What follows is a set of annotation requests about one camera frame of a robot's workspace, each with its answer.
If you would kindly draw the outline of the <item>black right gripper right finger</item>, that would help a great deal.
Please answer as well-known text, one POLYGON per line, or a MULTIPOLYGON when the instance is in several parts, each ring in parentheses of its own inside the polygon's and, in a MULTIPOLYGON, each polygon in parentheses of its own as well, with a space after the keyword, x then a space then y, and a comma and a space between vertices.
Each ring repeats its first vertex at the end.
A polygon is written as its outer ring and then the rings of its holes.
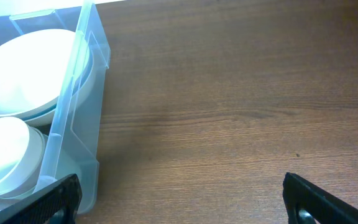
POLYGON ((289 224, 358 224, 358 209, 295 173, 286 173, 283 200, 289 224))

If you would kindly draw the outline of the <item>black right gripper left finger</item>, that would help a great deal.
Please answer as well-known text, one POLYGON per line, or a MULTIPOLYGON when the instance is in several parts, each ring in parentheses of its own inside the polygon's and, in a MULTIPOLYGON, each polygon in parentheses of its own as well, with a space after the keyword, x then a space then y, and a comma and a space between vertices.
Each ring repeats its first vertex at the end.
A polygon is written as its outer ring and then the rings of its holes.
POLYGON ((75 222, 81 198, 78 176, 70 174, 1 210, 0 224, 72 224, 75 222))

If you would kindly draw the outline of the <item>white small bowl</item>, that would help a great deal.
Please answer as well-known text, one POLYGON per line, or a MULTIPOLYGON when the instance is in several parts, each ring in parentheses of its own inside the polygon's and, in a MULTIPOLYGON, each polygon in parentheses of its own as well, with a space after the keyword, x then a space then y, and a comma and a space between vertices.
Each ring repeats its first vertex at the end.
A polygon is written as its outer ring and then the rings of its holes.
POLYGON ((0 118, 0 198, 22 199, 34 191, 46 142, 23 120, 0 118))

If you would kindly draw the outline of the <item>cream large bowl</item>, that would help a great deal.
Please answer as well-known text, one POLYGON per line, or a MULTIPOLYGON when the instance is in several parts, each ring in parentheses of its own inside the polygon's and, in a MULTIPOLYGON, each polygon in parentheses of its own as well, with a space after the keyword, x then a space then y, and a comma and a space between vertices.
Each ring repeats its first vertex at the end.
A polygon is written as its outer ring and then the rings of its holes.
POLYGON ((90 72, 92 56, 87 42, 72 55, 75 32, 45 29, 16 37, 0 45, 0 117, 28 120, 57 105, 70 62, 79 66, 75 78, 90 72))

